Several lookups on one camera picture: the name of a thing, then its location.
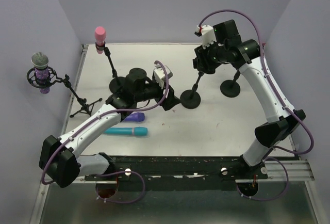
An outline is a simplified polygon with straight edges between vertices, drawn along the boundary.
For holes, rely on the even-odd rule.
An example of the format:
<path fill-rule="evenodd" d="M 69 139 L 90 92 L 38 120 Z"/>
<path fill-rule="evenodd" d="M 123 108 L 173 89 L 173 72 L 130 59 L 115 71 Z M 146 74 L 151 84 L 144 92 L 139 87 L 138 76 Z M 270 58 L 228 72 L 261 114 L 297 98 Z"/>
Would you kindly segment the black shock-mount round-base stand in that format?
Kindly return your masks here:
<path fill-rule="evenodd" d="M 239 70 L 236 71 L 234 78 L 231 80 L 226 80 L 220 85 L 221 93 L 228 98 L 235 98 L 240 93 L 240 85 L 237 83 L 240 77 Z"/>

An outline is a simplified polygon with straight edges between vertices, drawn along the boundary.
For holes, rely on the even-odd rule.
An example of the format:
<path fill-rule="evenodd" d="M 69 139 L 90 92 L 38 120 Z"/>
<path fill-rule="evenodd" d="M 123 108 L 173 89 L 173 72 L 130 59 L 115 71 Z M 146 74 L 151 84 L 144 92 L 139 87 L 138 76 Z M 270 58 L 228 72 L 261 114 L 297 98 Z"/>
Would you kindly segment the dark purple microphone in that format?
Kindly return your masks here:
<path fill-rule="evenodd" d="M 132 113 L 122 120 L 122 122 L 143 122 L 145 114 L 143 112 Z"/>

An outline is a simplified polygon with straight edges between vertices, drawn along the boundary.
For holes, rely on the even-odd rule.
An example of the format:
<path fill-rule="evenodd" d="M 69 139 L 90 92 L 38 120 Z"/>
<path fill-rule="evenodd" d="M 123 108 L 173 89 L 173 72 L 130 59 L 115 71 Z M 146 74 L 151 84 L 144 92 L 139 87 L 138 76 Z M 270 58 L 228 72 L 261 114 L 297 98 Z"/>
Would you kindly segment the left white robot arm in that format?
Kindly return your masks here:
<path fill-rule="evenodd" d="M 169 84 L 173 73 L 167 66 L 157 66 L 152 78 L 141 68 L 129 71 L 121 86 L 90 118 L 70 132 L 56 138 L 48 136 L 42 146 L 39 167 L 42 183 L 49 176 L 61 188 L 69 186 L 77 177 L 98 175 L 109 180 L 114 175 L 114 165 L 105 153 L 83 156 L 83 151 L 108 128 L 122 122 L 137 110 L 137 104 L 155 100 L 157 106 L 169 110 L 179 104 Z"/>

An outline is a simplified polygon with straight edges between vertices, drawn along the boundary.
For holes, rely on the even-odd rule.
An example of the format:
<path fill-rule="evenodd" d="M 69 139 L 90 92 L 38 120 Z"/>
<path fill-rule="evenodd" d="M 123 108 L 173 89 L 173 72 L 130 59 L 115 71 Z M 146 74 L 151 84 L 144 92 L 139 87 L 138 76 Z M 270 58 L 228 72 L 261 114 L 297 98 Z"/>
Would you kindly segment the teal microphone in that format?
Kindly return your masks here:
<path fill-rule="evenodd" d="M 104 133 L 106 135 L 144 137 L 148 135 L 148 129 L 146 127 L 111 127 Z"/>

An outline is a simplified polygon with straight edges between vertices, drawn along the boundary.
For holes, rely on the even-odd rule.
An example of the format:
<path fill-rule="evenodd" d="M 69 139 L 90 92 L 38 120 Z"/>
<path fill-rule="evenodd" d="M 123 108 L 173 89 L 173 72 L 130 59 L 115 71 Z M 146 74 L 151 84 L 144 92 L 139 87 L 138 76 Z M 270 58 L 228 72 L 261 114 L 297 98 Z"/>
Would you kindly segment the pink microphone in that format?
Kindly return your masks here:
<path fill-rule="evenodd" d="M 102 26 L 98 26 L 95 29 L 94 37 L 95 37 L 95 47 L 98 54 L 102 54 L 105 48 L 105 40 L 106 40 L 106 30 Z"/>

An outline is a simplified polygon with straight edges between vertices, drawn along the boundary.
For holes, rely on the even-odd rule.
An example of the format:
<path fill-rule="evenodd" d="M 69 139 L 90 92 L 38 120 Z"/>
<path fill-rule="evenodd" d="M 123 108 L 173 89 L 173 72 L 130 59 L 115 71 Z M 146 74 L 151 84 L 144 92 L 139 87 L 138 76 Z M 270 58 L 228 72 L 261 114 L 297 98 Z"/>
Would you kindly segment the black round-base stand back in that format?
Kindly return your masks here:
<path fill-rule="evenodd" d="M 203 72 L 198 73 L 198 78 L 196 82 L 193 84 L 191 89 L 185 90 L 181 95 L 180 95 L 180 102 L 184 108 L 187 109 L 195 109 L 197 108 L 200 103 L 201 103 L 201 97 L 199 93 L 197 92 L 198 86 L 200 79 L 204 75 Z"/>

